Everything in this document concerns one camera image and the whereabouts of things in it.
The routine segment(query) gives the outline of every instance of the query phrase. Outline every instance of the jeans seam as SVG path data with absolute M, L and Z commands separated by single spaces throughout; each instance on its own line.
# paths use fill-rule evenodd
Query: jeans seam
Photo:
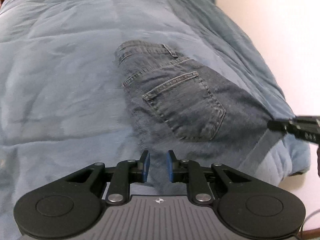
M 197 71 L 193 71 L 191 73 L 186 73 L 186 74 L 182 74 L 180 76 L 174 77 L 174 78 L 156 86 L 155 88 L 150 90 L 148 93 L 144 94 L 142 96 L 142 98 L 145 100 L 152 100 L 160 93 L 178 85 L 180 82 L 188 81 L 188 80 L 191 80 L 191 79 L 196 78 L 198 76 L 199 76 L 199 73 Z
M 126 48 L 126 49 L 128 49 L 128 51 L 121 53 L 121 55 L 119 56 L 119 63 L 122 63 L 127 57 L 131 55 L 144 54 L 144 53 L 162 55 L 169 52 L 172 57 L 174 58 L 178 57 L 177 53 L 173 49 L 171 49 L 168 45 L 165 45 L 165 44 L 162 44 L 162 47 L 135 46 L 130 49 L 129 48 Z
M 181 64 L 183 62 L 186 62 L 188 60 L 190 60 L 189 57 L 183 57 L 183 58 L 180 58 L 180 59 L 172 60 L 172 61 L 169 61 L 167 64 L 161 64 L 161 65 L 157 66 L 157 69 L 161 69 L 161 68 L 167 67 L 167 66 L 175 66 L 175 65 Z M 133 74 L 132 76 L 127 78 L 124 82 L 122 82 L 122 85 L 124 87 L 129 86 L 133 81 L 136 80 L 136 78 L 138 78 L 138 77 L 140 77 L 140 76 L 142 76 L 142 75 L 144 75 L 146 73 L 151 73 L 151 72 L 150 71 L 139 70 L 135 74 Z

